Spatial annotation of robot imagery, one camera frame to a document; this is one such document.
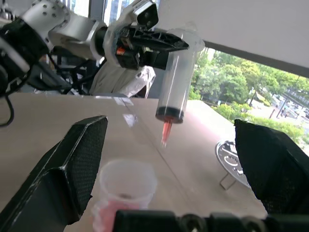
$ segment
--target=glass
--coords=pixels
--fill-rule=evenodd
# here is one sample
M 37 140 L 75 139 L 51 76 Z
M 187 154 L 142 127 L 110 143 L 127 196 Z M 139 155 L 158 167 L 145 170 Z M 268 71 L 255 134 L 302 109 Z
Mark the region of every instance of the glass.
M 191 99 L 201 99 L 231 125 L 236 117 L 286 133 L 309 155 L 309 80 L 205 48 Z
M 104 23 L 108 26 L 113 21 L 117 20 L 123 11 L 134 0 L 105 0 Z M 160 0 L 154 0 L 159 6 Z
M 101 199 L 93 210 L 93 229 L 112 232 L 117 210 L 148 208 L 157 179 L 149 163 L 115 159 L 101 169 L 100 185 Z
M 89 0 L 63 0 L 77 15 L 89 17 Z

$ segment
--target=orange part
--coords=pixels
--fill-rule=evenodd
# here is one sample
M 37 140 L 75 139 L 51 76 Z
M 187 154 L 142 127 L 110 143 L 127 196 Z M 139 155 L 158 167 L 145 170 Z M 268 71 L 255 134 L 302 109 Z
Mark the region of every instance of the orange part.
M 163 147 L 166 147 L 166 143 L 169 138 L 170 130 L 172 128 L 172 122 L 171 121 L 165 121 L 163 126 L 163 132 L 162 132 L 162 141 L 161 144 Z
M 124 48 L 122 48 L 122 47 L 119 47 L 118 49 L 117 49 L 117 55 L 123 55 L 124 53 L 125 53 L 125 49 Z

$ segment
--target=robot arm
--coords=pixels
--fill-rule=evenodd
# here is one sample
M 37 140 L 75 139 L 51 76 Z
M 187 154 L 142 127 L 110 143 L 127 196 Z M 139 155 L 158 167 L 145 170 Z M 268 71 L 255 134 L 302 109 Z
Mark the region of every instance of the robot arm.
M 76 15 L 58 0 L 37 0 L 20 18 L 0 29 L 0 93 L 54 46 L 87 59 L 104 56 L 127 69 L 144 65 L 165 69 L 169 52 L 189 46 L 175 35 L 149 31 L 157 22 L 151 0 L 134 1 L 109 27 Z

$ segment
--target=wooden table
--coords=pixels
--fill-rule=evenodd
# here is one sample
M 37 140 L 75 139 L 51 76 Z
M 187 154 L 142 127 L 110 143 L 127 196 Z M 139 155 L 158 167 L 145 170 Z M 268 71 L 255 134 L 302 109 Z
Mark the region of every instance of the wooden table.
M 168 147 L 164 149 L 160 147 L 163 125 L 155 119 L 157 100 L 25 93 L 10 98 L 15 120 L 0 129 L 0 210 L 44 153 L 63 138 L 74 122 L 106 115 L 109 124 L 101 166 L 118 158 L 151 163 L 158 179 L 151 209 L 203 216 L 210 212 L 231 212 L 262 217 L 266 213 L 250 189 L 240 185 L 224 191 L 218 185 L 225 171 L 214 148 L 219 140 L 230 139 L 227 137 L 233 136 L 234 129 L 200 101 L 188 103 L 184 123 L 173 126 Z M 0 109 L 0 120 L 4 121 L 8 110 L 3 101 Z M 230 134 L 223 133 L 227 127 Z M 91 208 L 100 199 L 98 179 L 92 195 L 82 219 L 65 231 L 92 231 Z

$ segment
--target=plastic syringe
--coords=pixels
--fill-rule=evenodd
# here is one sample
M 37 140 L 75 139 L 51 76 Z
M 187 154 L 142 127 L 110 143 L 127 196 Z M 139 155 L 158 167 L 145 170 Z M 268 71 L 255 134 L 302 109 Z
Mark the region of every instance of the plastic syringe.
M 195 31 L 172 29 L 168 33 L 174 34 L 189 44 L 189 49 L 171 52 L 166 65 L 163 85 L 155 117 L 164 122 L 162 146 L 166 146 L 172 124 L 183 122 L 187 105 L 191 78 L 197 52 L 204 47 L 203 40 Z

